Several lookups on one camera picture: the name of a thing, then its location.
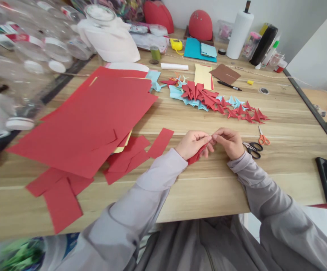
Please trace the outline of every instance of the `gray sleeve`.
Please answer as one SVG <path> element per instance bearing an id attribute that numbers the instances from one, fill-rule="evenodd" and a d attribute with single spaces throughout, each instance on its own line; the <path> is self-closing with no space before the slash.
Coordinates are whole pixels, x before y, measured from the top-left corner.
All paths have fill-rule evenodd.
<path id="1" fill-rule="evenodd" d="M 140 240 L 187 164 L 174 149 L 157 158 L 121 199 L 80 233 L 76 248 L 58 270 L 132 270 Z"/>
<path id="2" fill-rule="evenodd" d="M 262 222 L 260 239 L 265 240 L 264 247 L 273 258 L 284 268 L 295 265 L 290 256 L 298 258 L 297 255 L 300 255 L 303 258 L 301 262 L 327 270 L 327 237 L 302 208 L 247 152 L 228 162 L 228 166 L 243 184 L 251 212 Z"/>

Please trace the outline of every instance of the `wooden table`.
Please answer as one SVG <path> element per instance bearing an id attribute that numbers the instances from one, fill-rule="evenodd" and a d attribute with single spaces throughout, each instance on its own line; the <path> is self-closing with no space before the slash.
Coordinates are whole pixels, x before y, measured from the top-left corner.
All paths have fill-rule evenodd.
<path id="1" fill-rule="evenodd" d="M 151 65 L 149 52 L 140 51 L 139 63 L 161 71 Z M 214 68 L 219 63 L 242 67 L 268 76 L 284 76 L 254 67 L 242 60 L 218 56 L 217 64 L 208 62 Z M 162 62 L 188 64 L 189 70 L 180 74 L 194 80 L 195 63 L 198 60 L 180 57 L 172 49 L 162 57 Z M 79 74 L 92 73 L 98 67 L 98 58 L 93 58 Z M 315 157 L 327 159 L 327 135 L 307 105 L 298 95 L 288 79 L 274 79 L 236 70 L 241 77 L 235 91 L 214 80 L 215 91 L 229 98 L 236 96 L 241 101 L 249 100 L 250 105 L 260 108 L 271 120 L 262 125 L 265 136 L 271 141 L 265 146 L 259 166 L 270 174 L 279 186 L 297 202 L 303 205 L 325 202 Z M 172 70 L 163 70 L 160 80 L 174 76 Z M 83 83 L 85 78 L 75 77 L 49 102 L 47 113 L 58 108 Z M 259 93 L 265 87 L 270 93 Z M 243 140 L 259 139 L 257 124 L 245 120 L 227 119 L 218 112 L 197 110 L 185 106 L 182 101 L 171 99 L 169 89 L 163 88 L 154 94 L 157 102 L 135 126 L 133 135 L 144 135 L 151 143 L 163 127 L 175 131 L 166 151 L 177 145 L 188 130 L 215 132 L 220 127 L 240 131 Z M 11 143 L 15 144 L 27 132 L 21 132 Z M 249 212 L 245 193 L 236 180 L 235 174 L 226 165 L 227 155 L 219 146 L 209 158 L 189 166 L 177 179 L 158 217 L 158 222 L 205 218 Z M 99 171 L 94 183 L 78 196 L 84 216 L 71 224 L 62 233 L 78 232 L 92 223 L 110 203 L 119 199 L 134 184 L 136 178 L 149 168 L 153 159 L 133 170 L 111 186 L 105 182 Z M 23 236 L 53 234 L 53 226 L 43 197 L 34 198 L 24 187 L 48 167 L 24 157 L 3 151 L 0 154 L 0 240 Z"/>

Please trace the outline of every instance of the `yellow paper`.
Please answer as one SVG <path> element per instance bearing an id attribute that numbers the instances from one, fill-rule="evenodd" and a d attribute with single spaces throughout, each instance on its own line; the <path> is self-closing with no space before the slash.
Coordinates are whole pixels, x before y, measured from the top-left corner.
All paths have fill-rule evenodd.
<path id="1" fill-rule="evenodd" d="M 212 67 L 195 64 L 195 85 L 201 83 L 204 85 L 204 89 L 214 90 L 211 88 L 212 75 L 210 71 Z"/>
<path id="2" fill-rule="evenodd" d="M 132 134 L 132 130 L 129 132 L 129 135 L 128 135 L 128 137 L 127 137 L 127 141 L 126 141 L 125 146 L 128 145 L 128 141 L 129 141 L 129 138 L 131 137 L 131 134 Z M 124 149 L 125 149 L 124 147 L 117 147 L 117 148 L 114 150 L 113 153 L 120 153 L 120 152 L 123 152 Z"/>

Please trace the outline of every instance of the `scissors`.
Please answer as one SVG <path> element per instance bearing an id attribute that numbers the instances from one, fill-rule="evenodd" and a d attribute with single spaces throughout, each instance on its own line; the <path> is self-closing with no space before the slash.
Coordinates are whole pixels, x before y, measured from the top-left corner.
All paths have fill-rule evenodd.
<path id="1" fill-rule="evenodd" d="M 257 142 L 251 142 L 251 143 L 243 142 L 242 144 L 244 144 L 246 146 L 247 152 L 249 154 L 251 154 L 252 158 L 254 158 L 254 159 L 260 159 L 261 158 L 261 154 L 259 154 L 259 151 L 262 151 L 264 148 L 262 147 L 262 145 L 260 143 L 257 143 Z"/>
<path id="2" fill-rule="evenodd" d="M 259 139 L 259 143 L 261 144 L 261 145 L 270 145 L 270 140 L 268 140 L 265 136 L 264 136 L 264 134 L 262 133 L 262 131 L 261 131 L 261 128 L 260 128 L 260 125 L 259 125 L 259 131 L 260 131 L 260 139 Z"/>

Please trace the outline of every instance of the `gray shirt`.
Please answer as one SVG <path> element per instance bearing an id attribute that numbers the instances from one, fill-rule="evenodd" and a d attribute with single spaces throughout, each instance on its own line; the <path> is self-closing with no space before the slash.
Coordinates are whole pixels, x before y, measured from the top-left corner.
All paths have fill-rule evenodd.
<path id="1" fill-rule="evenodd" d="M 58 270 L 327 270 L 327 237 L 248 153 L 228 162 L 261 221 L 260 244 L 237 215 L 164 223 L 137 262 L 140 240 L 187 162 L 171 149 L 81 232 Z"/>

